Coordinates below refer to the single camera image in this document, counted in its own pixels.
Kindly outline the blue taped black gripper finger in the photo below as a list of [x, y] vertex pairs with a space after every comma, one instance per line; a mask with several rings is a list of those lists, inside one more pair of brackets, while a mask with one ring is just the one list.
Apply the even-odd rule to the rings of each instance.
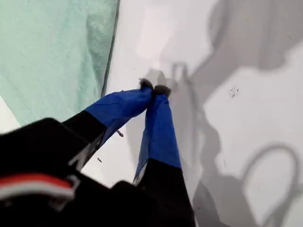
[[169, 106], [170, 93], [164, 85], [153, 90], [134, 180], [150, 201], [149, 227], [194, 227]]
[[141, 79], [139, 89], [108, 94], [64, 121], [64, 126], [88, 142], [82, 151], [71, 157], [68, 165], [80, 171], [113, 134], [147, 109], [152, 97], [152, 83]]

